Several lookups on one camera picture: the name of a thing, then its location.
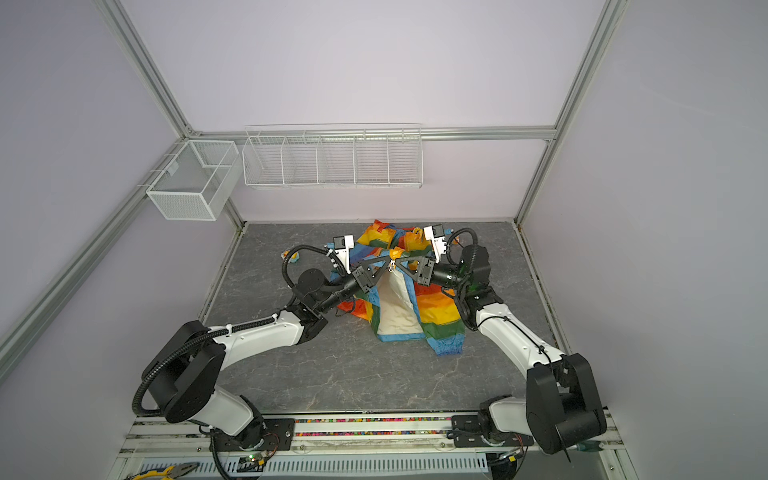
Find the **small yellow object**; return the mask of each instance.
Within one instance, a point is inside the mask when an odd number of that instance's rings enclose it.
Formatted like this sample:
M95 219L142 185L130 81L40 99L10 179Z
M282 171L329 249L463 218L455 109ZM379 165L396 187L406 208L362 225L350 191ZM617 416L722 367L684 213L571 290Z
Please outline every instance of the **small yellow object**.
M165 470L163 470L162 472L160 472L158 470L152 470L152 471L147 472L147 473L145 473L143 475L137 475L137 476L133 477L131 480L142 480L143 478L150 478L150 477L169 478L168 475L170 474L170 471L174 469L174 466L176 466L176 465L170 466L170 467L166 468Z
M286 255L288 255L288 250L284 251L280 256L285 260ZM291 263L296 263L299 260L299 252L294 253L291 255L290 260L288 260Z

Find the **black cable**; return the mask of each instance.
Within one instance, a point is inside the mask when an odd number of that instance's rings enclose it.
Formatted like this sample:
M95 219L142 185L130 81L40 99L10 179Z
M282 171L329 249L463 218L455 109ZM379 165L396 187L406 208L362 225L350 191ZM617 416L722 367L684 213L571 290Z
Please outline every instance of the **black cable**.
M338 271L339 267L343 264L341 263L341 260L339 260L339 257L336 255L336 252L327 249L323 250L322 248L313 247L312 245L296 245L294 248L288 250L286 257L283 259L283 266L280 269L281 273L283 274L283 280L286 281L290 289L293 289L296 284L290 279L290 276L288 275L288 263L290 262L290 258L293 257L293 254L301 250L309 250L310 252L315 252L319 253L320 255L327 255L328 257L331 257L334 267L336 268L336 272L342 276L346 275L346 272L341 273Z
M217 472L219 472L219 475L221 475L221 478L224 480L233 480L232 477L230 477L230 474L227 473L227 470L224 468L224 465L221 465L221 459L219 458L219 451L216 449L216 436L211 435L210 436L210 451L214 456L214 465L216 466Z
M549 364L548 364L549 365L549 369L552 370L552 359L549 358L549 355L547 355L547 351L544 349L544 346L543 345L539 345L538 343L534 342L533 339L525 332L525 330L520 328L520 326L517 323L511 321L508 317L506 317L506 316L499 316L499 315L487 316L483 320L480 321L480 323L477 325L477 328L475 329L475 331L480 330L480 325L485 323L486 320L492 319L492 318L500 318L500 319L504 320L505 322L508 322L508 323L512 324L513 326L515 326L516 329L520 330L520 332L523 335L525 335L525 338L527 338L531 343L533 343L536 346L536 348L538 349L538 352L539 353L543 353L544 356L547 357L547 361L549 361Z
M269 317L266 319L255 320L253 322L241 323L240 325L235 325L232 327L232 333L240 332L246 329L256 328L258 326L269 325L270 323L274 323L274 321L275 321L274 318ZM170 355L162 359L160 362L155 364L155 366L152 367L152 370L150 370L147 376L145 376L141 380L141 384L139 385L139 388L136 389L133 402L131 402L131 409L133 409L134 414L139 417L162 416L163 413L160 409L148 410L141 405L141 401L144 399L144 394L146 394L147 390L149 390L149 385L151 385L151 383L157 378L157 375L162 371L162 369L167 367L174 360L179 359L182 355L186 353L189 353L195 347L201 346L205 342L209 342L218 336L227 335L229 332L230 331L228 329L221 329L213 332L204 333L203 335L200 335L200 336L196 336L192 340L187 341L185 344L175 349Z
M344 315L344 314L346 314L346 313L352 313L352 312L354 312L354 311L355 311L355 300L353 300L352 302L353 302L353 303L352 303L352 308L351 308L351 309L349 309L349 312L347 312L346 310L344 310L344 309L343 309L342 307L340 307L340 306L336 306L336 309L337 309L337 310L341 310L341 311L342 311L342 314L341 314L341 315L339 315L339 312L336 312L336 316L337 316L337 317L339 317L339 316L342 316L342 315Z
M469 257L469 262L467 264L467 276L472 274L472 271L475 268L475 258L477 257L477 246L478 246L478 235L475 233L475 231L471 228L465 227L460 228L456 230L455 232L451 233L451 236L448 237L448 243L446 245L445 250L445 256L448 257L448 263L450 263L453 266L458 266L458 263L454 262L451 258L451 245L453 244L453 240L461 235L462 233L469 233L469 235L472 237L472 256Z

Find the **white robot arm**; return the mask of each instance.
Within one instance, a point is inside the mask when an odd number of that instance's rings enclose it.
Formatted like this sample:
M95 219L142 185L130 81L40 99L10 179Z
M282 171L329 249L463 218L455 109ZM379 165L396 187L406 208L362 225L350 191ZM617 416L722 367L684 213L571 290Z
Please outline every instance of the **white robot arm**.
M461 261L454 263L449 256L450 244L463 232L472 234L473 243L462 251ZM430 240L441 247L437 251L445 252L442 226L429 227L429 233ZM334 249L309 246L295 247L286 255L283 277L294 298L275 315L210 328L197 321L184 324L144 370L144 381L134 397L134 412L139 416L162 415L169 422L191 420L211 425L243 449L258 445L266 428L263 417L245 398L216 386L216 378L220 370L249 356L309 341L327 324L324 313L357 291L367 292L376 285L381 276L374 264L382 264L382 259L350 266L348 239L339 240L335 245L346 249L340 256ZM526 399L492 399L481 407L483 436L491 438L504 432L532 435L542 450L551 454L604 433L605 417L587 361L548 345L512 314L489 285L488 253L477 245L474 232L458 230L447 245L442 262L438 262L440 257L404 257L396 260L396 266L421 285L443 287L454 297L465 325L490 338L526 377ZM330 282L320 270L309 269L294 283L286 267L287 259L298 250L330 257L339 278ZM141 406L147 390L159 409Z

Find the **wall-mounted wire shelf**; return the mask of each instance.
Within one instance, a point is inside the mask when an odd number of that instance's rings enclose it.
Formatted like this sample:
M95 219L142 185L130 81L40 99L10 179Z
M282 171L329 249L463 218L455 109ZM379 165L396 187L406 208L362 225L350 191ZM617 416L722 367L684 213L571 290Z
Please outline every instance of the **wall-mounted wire shelf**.
M216 220L242 173L235 142L188 140L147 195L168 220Z
M421 187L418 126L347 128L331 125L247 127L245 184L252 188Z

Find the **white wall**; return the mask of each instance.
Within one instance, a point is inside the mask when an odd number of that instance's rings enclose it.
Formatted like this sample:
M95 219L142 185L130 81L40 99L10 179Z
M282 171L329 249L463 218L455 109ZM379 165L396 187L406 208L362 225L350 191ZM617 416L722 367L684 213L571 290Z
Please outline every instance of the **white wall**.
M192 125L554 124L604 0L124 0Z
M642 479L766 476L766 25L632 2L524 225Z
M604 0L124 4L189 122L243 131L251 124L554 124ZM541 144L425 144L421 190L241 186L234 203L254 222L511 218ZM479 181L464 182L476 161ZM460 204L434 201L458 189Z
M95 7L0 5L0 335L175 140ZM0 385L3 478L104 478L146 363L197 318L232 229L148 204Z
M3 478L101 479L141 372L197 318L233 230L146 207L0 386Z
M175 136L96 8L0 5L0 335Z
M253 190L233 200L257 222L510 220L518 212L542 140L424 142L421 188Z

